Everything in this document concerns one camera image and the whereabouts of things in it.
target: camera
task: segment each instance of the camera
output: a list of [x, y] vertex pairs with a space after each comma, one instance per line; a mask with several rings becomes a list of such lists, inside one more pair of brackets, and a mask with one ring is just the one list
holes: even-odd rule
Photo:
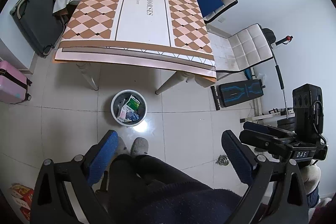
[[242, 143], [267, 150], [281, 162], [294, 159], [299, 167], [311, 160], [324, 160], [328, 146], [323, 133], [323, 102], [320, 87], [305, 84], [293, 90], [294, 132], [245, 122], [239, 139]]

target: trash can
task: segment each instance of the trash can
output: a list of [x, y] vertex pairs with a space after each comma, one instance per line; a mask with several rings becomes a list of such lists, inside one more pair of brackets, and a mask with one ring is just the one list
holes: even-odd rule
[[[134, 121], [134, 122], [122, 122], [117, 119], [118, 110], [119, 110], [118, 105], [121, 104], [124, 99], [128, 100], [131, 95], [133, 95], [140, 102], [140, 105], [138, 108], [139, 120]], [[145, 98], [139, 92], [135, 90], [122, 90], [118, 92], [112, 99], [111, 113], [112, 113], [113, 118], [117, 121], [117, 123], [125, 127], [134, 127], [145, 119], [146, 114], [147, 114], [147, 102]]]

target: gray slipper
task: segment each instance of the gray slipper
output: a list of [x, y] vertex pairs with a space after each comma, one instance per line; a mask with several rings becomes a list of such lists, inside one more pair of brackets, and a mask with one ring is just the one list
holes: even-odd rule
[[129, 152], [128, 152], [128, 150], [127, 150], [127, 147], [126, 147], [124, 141], [123, 141], [122, 138], [119, 137], [119, 136], [118, 136], [118, 147], [117, 147], [117, 149], [115, 150], [114, 154], [115, 154], [116, 156], [121, 155], [121, 154], [128, 154], [128, 155], [129, 155]]
[[132, 144], [131, 156], [136, 157], [147, 154], [148, 154], [148, 141], [142, 137], [136, 138]]

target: floor drain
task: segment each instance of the floor drain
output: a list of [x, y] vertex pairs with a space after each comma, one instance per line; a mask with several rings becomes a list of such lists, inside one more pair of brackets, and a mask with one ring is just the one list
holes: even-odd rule
[[226, 166], [226, 165], [229, 164], [229, 162], [230, 162], [230, 160], [226, 155], [220, 155], [218, 157], [218, 160], [216, 161], [216, 164]]

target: floor tile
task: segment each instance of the floor tile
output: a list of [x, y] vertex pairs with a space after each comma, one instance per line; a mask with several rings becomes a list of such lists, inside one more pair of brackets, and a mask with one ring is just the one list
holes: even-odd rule
[[115, 130], [130, 152], [133, 141], [137, 137], [143, 137], [148, 140], [148, 154], [165, 161], [162, 113], [147, 113], [145, 120], [135, 127], [118, 124], [110, 112], [98, 112], [97, 122], [99, 140], [109, 129]]
[[39, 168], [43, 162], [41, 107], [0, 105], [1, 152]]
[[213, 188], [228, 189], [236, 194], [240, 193], [241, 182], [231, 163], [229, 165], [218, 165], [213, 162]]
[[98, 111], [111, 111], [113, 97], [122, 90], [136, 90], [146, 100], [148, 112], [162, 112], [160, 70], [139, 66], [103, 64], [101, 66]]
[[[175, 72], [161, 70], [162, 84]], [[194, 80], [185, 81], [171, 87], [162, 94], [163, 112], [209, 111], [209, 95], [207, 88], [198, 85]]]
[[[244, 75], [243, 72], [233, 73], [233, 74], [217, 81], [215, 86], [216, 86], [216, 89], [217, 89], [217, 87], [220, 84], [237, 82], [237, 81], [244, 81], [244, 80], [246, 80], [246, 76]], [[210, 87], [207, 88], [207, 91], [208, 91], [209, 100], [210, 100], [210, 110], [216, 110]], [[220, 110], [250, 109], [251, 108], [250, 104], [253, 105], [252, 101], [243, 102], [243, 103], [240, 103], [238, 105], [229, 106], [229, 107], [220, 107]]]
[[14, 183], [20, 183], [24, 186], [34, 189], [40, 169], [16, 161], [2, 153], [0, 153], [0, 166], [2, 174], [0, 176], [1, 191], [19, 219], [24, 224], [29, 224], [29, 221], [26, 220], [21, 213], [20, 206], [14, 202], [8, 189]]
[[42, 108], [42, 143], [46, 159], [70, 161], [98, 143], [97, 112]]
[[211, 111], [213, 159], [225, 154], [222, 148], [222, 133], [231, 130], [236, 136], [241, 131], [239, 110]]
[[[91, 71], [98, 82], [100, 64]], [[75, 63], [51, 63], [43, 93], [43, 107], [97, 111], [98, 91], [93, 90]]]
[[210, 112], [164, 113], [166, 162], [185, 169], [212, 160]]
[[37, 57], [34, 73], [32, 75], [26, 75], [27, 78], [33, 82], [31, 86], [28, 87], [31, 100], [22, 102], [21, 105], [42, 106], [44, 84], [47, 78], [51, 55], [52, 54], [49, 54], [46, 58]]
[[194, 179], [208, 185], [209, 187], [213, 186], [213, 163], [207, 162], [205, 164], [197, 165], [187, 169], [183, 169], [187, 175], [191, 176]]

